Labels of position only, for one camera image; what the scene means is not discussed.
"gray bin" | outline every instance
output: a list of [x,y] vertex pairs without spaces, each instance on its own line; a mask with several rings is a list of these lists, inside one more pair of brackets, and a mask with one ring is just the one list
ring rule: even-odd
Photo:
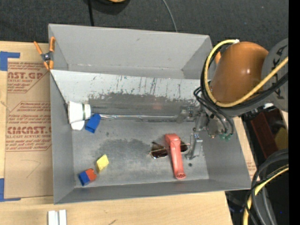
[[[189,143],[193,121],[108,117],[101,119],[94,134],[73,131],[68,123],[66,102],[88,103],[111,94],[131,106],[135,96],[197,106],[193,91],[212,49],[209,36],[56,24],[48,29],[49,39],[56,39],[50,76],[54,203],[250,188],[236,134],[225,142],[201,132],[201,154],[192,160],[182,156],[187,177],[177,180],[171,156],[149,155],[151,142],[176,133]],[[83,187],[78,174],[96,170],[103,154],[109,165]]]

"cardboard sheet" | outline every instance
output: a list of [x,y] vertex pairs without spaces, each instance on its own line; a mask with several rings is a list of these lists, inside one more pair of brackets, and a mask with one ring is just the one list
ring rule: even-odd
[[0,45],[21,54],[8,60],[4,198],[52,195],[49,72],[33,43]]

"metal clip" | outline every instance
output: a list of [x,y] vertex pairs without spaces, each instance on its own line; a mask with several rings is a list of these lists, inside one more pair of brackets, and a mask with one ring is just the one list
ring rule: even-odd
[[52,53],[55,50],[55,37],[51,37],[50,39],[50,45],[49,45],[49,52],[47,53],[43,53],[40,46],[38,45],[38,43],[36,41],[34,41],[34,45],[38,51],[38,53],[41,55],[43,61],[44,61],[44,66],[46,67],[47,70],[49,69],[53,69],[53,61],[52,61]]
[[200,155],[203,140],[200,138],[198,133],[191,135],[191,148],[185,155],[187,160],[191,160]]

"white plastic piece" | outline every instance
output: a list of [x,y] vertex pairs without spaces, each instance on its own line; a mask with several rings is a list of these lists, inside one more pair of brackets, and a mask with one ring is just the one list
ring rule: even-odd
[[90,119],[91,109],[89,104],[69,101],[67,111],[69,123]]
[[84,127],[85,121],[71,123],[71,128],[76,131],[81,131]]
[[67,211],[48,211],[48,225],[67,225]]

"toy block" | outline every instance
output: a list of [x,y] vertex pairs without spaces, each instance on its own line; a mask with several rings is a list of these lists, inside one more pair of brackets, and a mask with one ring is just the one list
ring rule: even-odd
[[78,178],[83,186],[88,185],[90,182],[96,179],[97,175],[94,173],[92,168],[80,173]]
[[107,155],[104,154],[101,158],[99,158],[96,162],[96,169],[97,172],[100,173],[104,168],[107,167],[107,165],[109,164]]

